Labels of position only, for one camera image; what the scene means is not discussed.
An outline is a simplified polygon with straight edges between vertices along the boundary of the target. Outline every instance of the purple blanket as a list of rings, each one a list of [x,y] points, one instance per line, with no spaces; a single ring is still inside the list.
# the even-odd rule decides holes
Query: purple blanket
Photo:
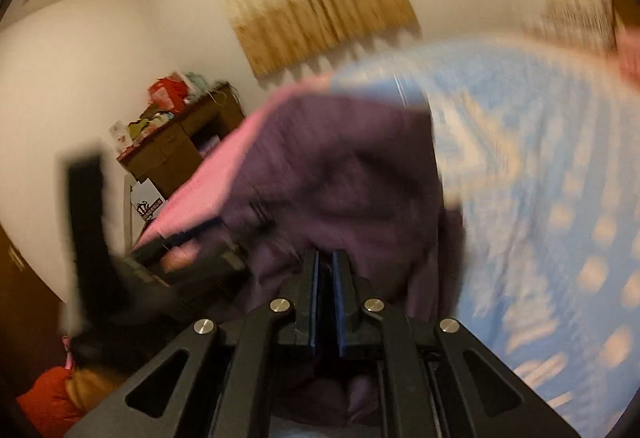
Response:
[[[223,319],[277,296],[310,246],[347,250],[357,274],[408,315],[439,315],[442,248],[452,246],[442,237],[447,216],[428,111],[342,96],[290,98],[246,154],[220,216],[232,235],[252,231],[265,217],[276,226],[252,251],[252,279]],[[204,244],[223,236],[210,233]],[[367,371],[340,364],[322,371],[318,364],[287,371],[276,413],[348,424],[377,407]]]

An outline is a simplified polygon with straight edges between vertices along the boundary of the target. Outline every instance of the black metal mount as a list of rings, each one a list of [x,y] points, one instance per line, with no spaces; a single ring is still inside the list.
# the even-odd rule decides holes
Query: black metal mount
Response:
[[[196,321],[66,437],[267,436],[275,371],[314,358],[327,306],[340,358],[377,368],[383,436],[578,437],[458,321],[411,319],[345,252],[315,250],[277,298],[230,323]]]

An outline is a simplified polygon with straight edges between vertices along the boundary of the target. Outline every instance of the pillow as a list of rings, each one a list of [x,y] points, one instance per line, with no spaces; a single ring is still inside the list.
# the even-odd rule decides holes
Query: pillow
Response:
[[[551,0],[542,17],[525,29],[597,53],[616,47],[612,0]]]

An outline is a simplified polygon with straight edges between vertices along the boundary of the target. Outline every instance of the wooden door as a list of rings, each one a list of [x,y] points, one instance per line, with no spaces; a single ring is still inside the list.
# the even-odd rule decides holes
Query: wooden door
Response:
[[[0,374],[14,395],[63,366],[60,299],[24,261],[0,227]]]

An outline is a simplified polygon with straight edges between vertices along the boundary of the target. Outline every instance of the wooden dresser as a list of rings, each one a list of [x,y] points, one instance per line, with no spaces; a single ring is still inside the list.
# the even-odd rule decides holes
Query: wooden dresser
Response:
[[[202,163],[198,147],[215,135],[222,140],[243,119],[231,88],[223,87],[188,105],[118,161],[139,182],[149,178],[167,199]]]

